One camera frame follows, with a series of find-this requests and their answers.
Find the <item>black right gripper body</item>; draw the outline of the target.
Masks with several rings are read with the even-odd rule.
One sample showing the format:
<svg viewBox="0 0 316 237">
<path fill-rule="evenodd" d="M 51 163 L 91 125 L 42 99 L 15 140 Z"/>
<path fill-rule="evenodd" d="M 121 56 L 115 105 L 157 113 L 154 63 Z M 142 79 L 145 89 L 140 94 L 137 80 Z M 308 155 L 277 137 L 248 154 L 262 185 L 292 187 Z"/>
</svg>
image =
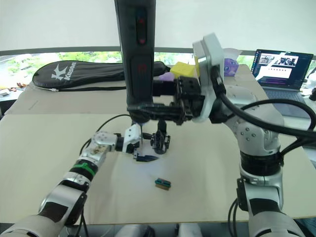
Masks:
<svg viewBox="0 0 316 237">
<path fill-rule="evenodd" d="M 176 82 L 175 104 L 180 107 L 180 115 L 176 123 L 197 119 L 202 111 L 205 96 L 197 78 L 179 76 Z"/>
</svg>

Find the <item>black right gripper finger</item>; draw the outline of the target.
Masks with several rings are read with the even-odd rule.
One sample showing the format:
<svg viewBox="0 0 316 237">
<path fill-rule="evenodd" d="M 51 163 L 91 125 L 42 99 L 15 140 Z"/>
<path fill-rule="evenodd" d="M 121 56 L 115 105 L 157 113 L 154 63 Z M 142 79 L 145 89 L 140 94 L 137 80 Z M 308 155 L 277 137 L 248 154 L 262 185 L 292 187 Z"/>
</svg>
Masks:
<svg viewBox="0 0 316 237">
<path fill-rule="evenodd" d="M 153 82 L 153 96 L 173 96 L 176 93 L 176 83 L 174 81 L 160 81 Z"/>
<path fill-rule="evenodd" d="M 180 106 L 166 106 L 164 104 L 130 105 L 127 111 L 135 121 L 148 120 L 183 120 L 184 112 Z"/>
</svg>

